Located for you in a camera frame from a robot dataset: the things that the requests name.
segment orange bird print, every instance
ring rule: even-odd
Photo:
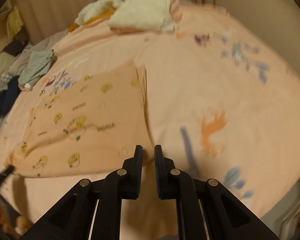
[[[216,157],[217,154],[221,153],[224,149],[224,146],[220,143],[213,143],[210,139],[210,136],[221,129],[223,129],[227,122],[225,120],[225,111],[221,114],[215,114],[214,119],[211,122],[207,122],[206,118],[204,117],[200,120],[196,117],[197,121],[201,126],[201,145],[203,148],[203,152],[206,155]]]

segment yellow cartoon character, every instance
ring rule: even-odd
[[[57,113],[56,116],[54,117],[55,124],[57,124],[58,121],[61,119],[62,119],[62,113]]]
[[[72,154],[68,160],[68,163],[70,168],[78,167],[80,164],[80,154],[79,153]]]
[[[107,83],[101,87],[101,92],[103,92],[105,94],[110,89],[112,89],[112,83]]]
[[[40,177],[47,162],[48,162],[48,157],[46,155],[41,156],[37,164],[35,166],[32,166],[33,174],[36,175],[37,177]]]
[[[57,100],[60,99],[60,96],[55,96],[49,103],[44,104],[44,108],[51,108]]]
[[[137,87],[139,84],[140,84],[140,83],[139,83],[138,77],[137,77],[136,75],[133,76],[133,78],[132,78],[132,80],[131,80],[131,86],[132,86],[132,87]]]
[[[28,151],[28,146],[27,144],[24,142],[23,145],[21,146],[21,152],[26,153]]]
[[[91,75],[91,76],[86,75],[86,76],[83,78],[84,81],[87,81],[87,80],[90,80],[90,79],[92,79],[92,75]]]
[[[71,140],[79,141],[81,136],[86,132],[86,128],[83,127],[83,124],[86,120],[87,117],[84,115],[77,116],[69,122],[67,129],[63,129],[63,131]]]

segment white towel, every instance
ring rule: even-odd
[[[174,31],[178,24],[170,14],[171,5],[178,0],[124,0],[124,3],[109,19],[108,25],[120,32]]]

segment pillow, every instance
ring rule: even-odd
[[[6,52],[1,52],[0,53],[0,74],[8,68],[11,63],[15,60],[15,57],[6,53]]]

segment white cloth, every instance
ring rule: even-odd
[[[122,4],[122,0],[95,1],[93,3],[88,4],[79,12],[78,17],[74,20],[74,23],[77,23],[79,26],[81,26],[91,18],[103,14],[111,9],[117,9]]]
[[[169,12],[173,0],[124,0],[110,18],[114,29],[174,31],[177,23]]]

